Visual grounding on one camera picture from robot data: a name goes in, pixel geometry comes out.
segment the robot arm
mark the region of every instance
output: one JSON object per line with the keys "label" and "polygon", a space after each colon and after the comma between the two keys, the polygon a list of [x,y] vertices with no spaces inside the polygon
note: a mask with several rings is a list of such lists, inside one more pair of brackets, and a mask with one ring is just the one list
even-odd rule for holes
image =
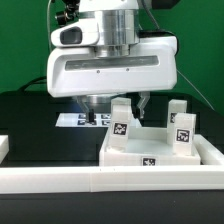
{"label": "robot arm", "polygon": [[[79,21],[51,35],[56,49],[48,60],[49,93],[81,97],[140,92],[142,117],[149,91],[172,89],[176,84],[176,38],[141,36],[142,0],[64,2],[66,9],[79,6]],[[159,7],[155,2],[163,1],[147,4]],[[166,2],[171,7],[178,1]]]}

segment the green background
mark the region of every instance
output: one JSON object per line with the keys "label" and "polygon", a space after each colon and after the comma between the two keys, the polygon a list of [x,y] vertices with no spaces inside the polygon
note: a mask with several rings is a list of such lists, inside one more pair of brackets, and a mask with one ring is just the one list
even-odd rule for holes
{"label": "green background", "polygon": [[[46,75],[47,4],[48,0],[1,2],[0,92],[17,90],[31,79]],[[57,0],[51,7],[52,30],[56,28],[54,14],[62,6]],[[162,28],[180,39],[177,68],[224,115],[224,0],[181,0],[172,10],[155,10],[153,14]],[[140,13],[140,23],[145,29],[152,28],[144,12]],[[203,101],[181,76],[172,91]]]}

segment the white block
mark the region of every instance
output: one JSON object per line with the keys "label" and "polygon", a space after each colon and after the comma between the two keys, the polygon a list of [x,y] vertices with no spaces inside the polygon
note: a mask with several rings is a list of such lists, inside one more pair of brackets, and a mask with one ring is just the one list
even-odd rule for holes
{"label": "white block", "polygon": [[130,99],[118,98],[112,101],[111,125],[109,128],[108,151],[124,152],[132,120]]}
{"label": "white block", "polygon": [[168,107],[167,118],[167,144],[173,144],[174,136],[174,123],[177,113],[186,113],[187,101],[186,100],[171,100]]}
{"label": "white block", "polygon": [[178,113],[175,117],[173,151],[176,155],[192,155],[193,137],[196,123],[195,114]]}
{"label": "white block", "polygon": [[8,136],[0,136],[0,163],[4,160],[5,156],[9,152]]}

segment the metal cylinder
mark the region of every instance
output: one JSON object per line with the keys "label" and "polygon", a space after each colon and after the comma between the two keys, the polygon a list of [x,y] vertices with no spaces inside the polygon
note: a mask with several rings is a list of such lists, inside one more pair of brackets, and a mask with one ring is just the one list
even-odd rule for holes
{"label": "metal cylinder", "polygon": [[95,46],[96,57],[127,56],[129,45],[139,42],[137,10],[85,12],[80,18],[95,18],[98,22],[100,38]]}

